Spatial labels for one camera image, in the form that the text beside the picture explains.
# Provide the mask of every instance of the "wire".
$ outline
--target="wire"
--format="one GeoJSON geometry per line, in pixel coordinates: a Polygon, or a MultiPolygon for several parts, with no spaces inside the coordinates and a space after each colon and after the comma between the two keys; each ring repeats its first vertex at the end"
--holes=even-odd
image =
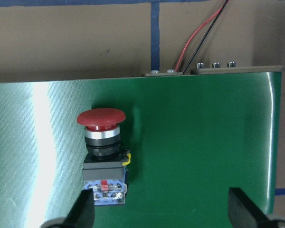
{"type": "Polygon", "coordinates": [[[191,35],[191,37],[188,39],[186,45],[184,46],[181,55],[177,61],[177,64],[174,68],[175,72],[178,72],[181,66],[181,62],[182,59],[184,58],[185,52],[187,51],[187,48],[189,46],[189,44],[191,43],[192,39],[198,34],[198,32],[205,26],[207,25],[212,19],[214,19],[215,16],[218,15],[218,13],[220,12],[220,10],[222,9],[222,7],[220,7],[210,18],[208,18],[204,23],[201,24],[201,26],[199,26],[199,28],[197,30],[195,30],[195,32],[191,35]]]}
{"type": "Polygon", "coordinates": [[[215,17],[214,20],[213,20],[213,22],[212,22],[212,24],[210,25],[210,27],[208,28],[207,32],[205,33],[204,37],[202,38],[201,42],[200,42],[199,45],[197,46],[197,48],[196,48],[196,50],[194,51],[193,55],[191,56],[191,58],[190,58],[188,64],[186,65],[185,69],[183,70],[183,74],[186,72],[186,70],[188,69],[188,67],[189,67],[189,65],[191,64],[191,62],[193,61],[193,59],[195,58],[195,56],[196,56],[196,54],[198,53],[198,51],[199,51],[201,45],[202,45],[203,42],[205,41],[207,35],[208,35],[209,32],[211,31],[213,25],[215,24],[215,22],[217,21],[217,19],[218,19],[219,16],[221,15],[223,9],[225,8],[225,6],[226,6],[226,4],[227,4],[228,2],[229,2],[229,0],[226,0],[226,1],[224,2],[224,4],[223,4],[208,20],[206,20],[206,21],[191,35],[191,37],[190,37],[189,40],[187,41],[187,43],[186,43],[186,45],[185,45],[185,47],[184,47],[184,49],[183,49],[183,51],[182,51],[182,53],[181,53],[181,55],[180,55],[180,58],[179,58],[179,61],[178,61],[177,65],[176,65],[176,67],[175,67],[176,72],[179,71],[179,68],[180,68],[180,65],[181,65],[181,61],[182,61],[182,59],[183,59],[183,57],[184,57],[184,54],[185,54],[185,52],[186,52],[186,50],[187,50],[187,48],[188,48],[189,43],[190,43],[190,42],[192,41],[192,39],[196,36],[196,34],[197,34],[206,24],[208,24],[208,23],[215,17]]]}

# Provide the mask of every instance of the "red wire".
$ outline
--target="red wire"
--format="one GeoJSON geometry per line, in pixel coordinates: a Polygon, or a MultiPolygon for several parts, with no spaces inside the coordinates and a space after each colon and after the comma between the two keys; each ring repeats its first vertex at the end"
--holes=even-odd
{"type": "Polygon", "coordinates": [[[191,35],[191,37],[188,39],[186,45],[184,46],[182,52],[181,52],[181,55],[179,57],[179,60],[177,61],[177,64],[176,64],[176,67],[174,68],[174,71],[175,72],[178,72],[179,69],[180,69],[180,66],[181,66],[181,62],[182,62],[182,59],[184,58],[184,55],[185,55],[185,52],[190,44],[190,42],[192,41],[192,39],[196,36],[196,34],[198,34],[198,32],[205,26],[207,25],[212,19],[214,19],[217,14],[220,12],[220,10],[222,9],[222,7],[220,7],[218,9],[218,11],[216,11],[210,18],[208,18],[208,20],[206,20],[201,26],[199,26],[199,28],[191,35]]]}

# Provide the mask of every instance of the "black wire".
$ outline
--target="black wire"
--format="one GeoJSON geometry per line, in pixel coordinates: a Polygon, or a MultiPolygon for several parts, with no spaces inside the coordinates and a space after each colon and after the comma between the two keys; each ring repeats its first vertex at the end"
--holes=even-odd
{"type": "Polygon", "coordinates": [[[210,32],[210,30],[212,29],[213,25],[215,24],[215,22],[216,22],[217,19],[219,18],[220,14],[222,13],[222,11],[223,11],[223,9],[225,8],[225,6],[226,6],[226,4],[228,3],[228,1],[229,1],[229,0],[226,0],[226,1],[225,1],[225,3],[224,3],[224,5],[222,6],[221,10],[220,10],[219,13],[217,14],[217,16],[214,18],[212,24],[210,25],[209,29],[208,29],[207,32],[205,33],[203,39],[201,39],[201,41],[200,41],[198,47],[195,49],[193,55],[191,56],[191,58],[190,58],[188,64],[186,65],[184,71],[182,72],[182,74],[184,74],[184,73],[186,72],[186,70],[188,69],[188,67],[189,67],[189,65],[191,64],[192,60],[195,58],[195,56],[196,56],[196,54],[198,53],[198,51],[199,51],[201,45],[204,43],[204,41],[205,41],[205,39],[206,39],[208,33],[210,32]]]}

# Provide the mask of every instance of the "silver metal ring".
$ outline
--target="silver metal ring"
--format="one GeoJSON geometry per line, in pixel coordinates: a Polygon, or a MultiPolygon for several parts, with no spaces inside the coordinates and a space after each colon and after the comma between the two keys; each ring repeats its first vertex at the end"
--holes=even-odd
{"type": "Polygon", "coordinates": [[[85,127],[85,137],[89,139],[107,139],[119,135],[120,129],[119,126],[113,130],[104,131],[104,132],[92,132],[85,127]]]}

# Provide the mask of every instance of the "blue tape strip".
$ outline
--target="blue tape strip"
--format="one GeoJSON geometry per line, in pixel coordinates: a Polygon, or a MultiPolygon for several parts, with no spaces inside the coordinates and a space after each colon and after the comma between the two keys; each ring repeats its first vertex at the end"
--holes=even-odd
{"type": "Polygon", "coordinates": [[[0,7],[8,6],[62,6],[62,5],[115,5],[146,2],[194,2],[204,0],[0,0],[0,7]]]}
{"type": "Polygon", "coordinates": [[[285,189],[275,189],[276,196],[285,196],[285,189]]]}
{"type": "Polygon", "coordinates": [[[151,70],[160,69],[160,4],[151,3],[151,70]]]}

